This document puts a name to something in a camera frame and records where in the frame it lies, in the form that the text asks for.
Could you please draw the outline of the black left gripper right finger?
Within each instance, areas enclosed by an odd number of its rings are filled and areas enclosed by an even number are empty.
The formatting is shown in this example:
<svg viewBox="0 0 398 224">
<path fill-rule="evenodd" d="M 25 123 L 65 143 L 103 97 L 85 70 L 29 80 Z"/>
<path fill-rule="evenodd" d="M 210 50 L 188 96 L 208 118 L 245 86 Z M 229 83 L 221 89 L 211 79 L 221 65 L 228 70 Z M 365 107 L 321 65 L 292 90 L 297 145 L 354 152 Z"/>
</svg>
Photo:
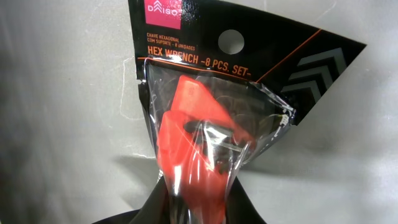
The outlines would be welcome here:
<svg viewBox="0 0 398 224">
<path fill-rule="evenodd" d="M 238 178 L 235 178 L 226 201 L 227 224 L 267 224 L 255 209 Z"/>
</svg>

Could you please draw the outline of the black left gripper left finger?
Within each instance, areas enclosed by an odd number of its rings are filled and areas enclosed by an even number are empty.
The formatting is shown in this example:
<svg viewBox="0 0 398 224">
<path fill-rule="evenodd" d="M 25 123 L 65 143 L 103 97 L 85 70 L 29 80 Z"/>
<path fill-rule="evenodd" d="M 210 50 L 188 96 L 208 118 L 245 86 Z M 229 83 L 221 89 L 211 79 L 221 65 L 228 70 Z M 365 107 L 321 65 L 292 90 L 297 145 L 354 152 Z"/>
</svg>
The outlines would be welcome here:
<svg viewBox="0 0 398 224">
<path fill-rule="evenodd" d="M 104 218 L 93 224 L 171 224 L 169 195 L 164 177 L 156 183 L 149 198 L 140 209 Z"/>
</svg>

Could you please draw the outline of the hex wrench set package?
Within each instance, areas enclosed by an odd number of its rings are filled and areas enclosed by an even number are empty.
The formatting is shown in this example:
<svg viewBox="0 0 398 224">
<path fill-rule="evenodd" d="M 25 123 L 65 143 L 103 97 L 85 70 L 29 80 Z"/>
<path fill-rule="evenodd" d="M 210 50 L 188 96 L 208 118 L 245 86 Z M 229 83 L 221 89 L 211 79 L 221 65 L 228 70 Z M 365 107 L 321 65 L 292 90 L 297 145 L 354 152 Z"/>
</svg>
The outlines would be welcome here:
<svg viewBox="0 0 398 224">
<path fill-rule="evenodd" d="M 226 1 L 128 4 L 171 223 L 226 223 L 239 170 L 299 124 L 365 47 Z"/>
</svg>

